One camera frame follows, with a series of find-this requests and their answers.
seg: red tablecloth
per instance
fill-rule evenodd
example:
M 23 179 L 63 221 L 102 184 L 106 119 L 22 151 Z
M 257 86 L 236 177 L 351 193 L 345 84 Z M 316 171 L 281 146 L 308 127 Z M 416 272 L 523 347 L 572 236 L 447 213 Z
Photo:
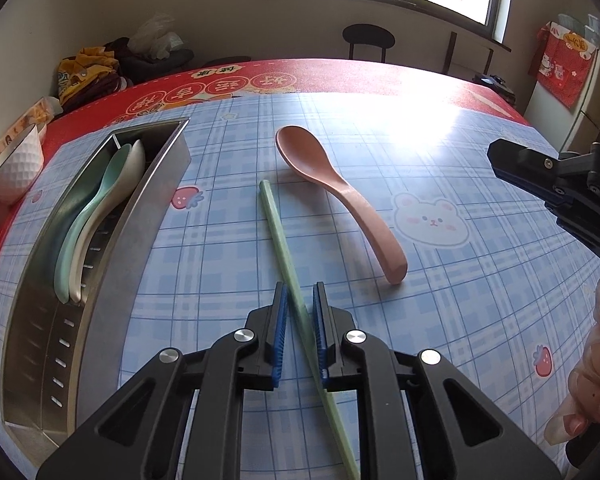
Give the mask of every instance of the red tablecloth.
M 68 114 L 49 124 L 45 162 L 64 143 L 158 110 L 248 94 L 349 92 L 400 96 L 427 105 L 456 105 L 527 124 L 491 89 L 414 68 L 340 59 L 255 61 L 193 70 L 150 81 Z M 0 248 L 20 205 L 0 229 Z

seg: white bowl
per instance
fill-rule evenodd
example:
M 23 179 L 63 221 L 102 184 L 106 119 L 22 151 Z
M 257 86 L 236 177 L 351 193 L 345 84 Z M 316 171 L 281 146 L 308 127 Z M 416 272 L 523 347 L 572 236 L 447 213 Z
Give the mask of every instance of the white bowl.
M 44 165 L 35 124 L 22 130 L 0 154 L 0 202 L 17 202 L 35 182 Z
M 42 128 L 38 129 L 38 137 L 40 138 L 40 144 L 44 144 L 46 137 L 46 124 L 43 124 Z

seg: metal screw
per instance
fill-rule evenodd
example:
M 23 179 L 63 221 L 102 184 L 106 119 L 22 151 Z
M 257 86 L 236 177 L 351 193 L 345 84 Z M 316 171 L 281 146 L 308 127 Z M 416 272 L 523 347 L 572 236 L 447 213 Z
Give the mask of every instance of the metal screw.
M 420 358 L 423 363 L 428 365 L 437 365 L 440 362 L 440 354 L 435 350 L 425 350 L 422 354 L 420 354 Z
M 347 332 L 347 341 L 356 345 L 365 342 L 366 334 L 362 330 L 350 330 Z
M 178 360 L 178 351 L 175 348 L 167 348 L 160 352 L 160 361 L 163 363 L 173 363 Z
M 248 328 L 241 328 L 234 332 L 234 339 L 238 343 L 246 343 L 247 341 L 251 341 L 254 337 L 256 337 L 256 335 L 253 333 L 253 330 L 249 330 Z

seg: bunny face print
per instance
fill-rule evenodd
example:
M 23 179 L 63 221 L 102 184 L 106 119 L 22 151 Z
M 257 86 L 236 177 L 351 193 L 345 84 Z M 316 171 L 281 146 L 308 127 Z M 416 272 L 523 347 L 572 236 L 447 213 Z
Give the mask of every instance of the bunny face print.
M 449 200 L 421 202 L 401 193 L 394 198 L 395 226 L 406 238 L 435 247 L 457 247 L 469 238 L 469 229 Z

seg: pink spoon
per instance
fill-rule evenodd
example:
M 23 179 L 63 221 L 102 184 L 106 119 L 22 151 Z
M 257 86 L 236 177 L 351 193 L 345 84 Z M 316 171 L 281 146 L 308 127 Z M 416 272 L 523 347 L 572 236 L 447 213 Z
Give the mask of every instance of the pink spoon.
M 344 204 L 369 240 L 387 281 L 400 283 L 407 274 L 402 247 L 373 206 L 333 169 L 320 141 L 300 126 L 285 126 L 276 133 L 276 145 L 292 170 Z

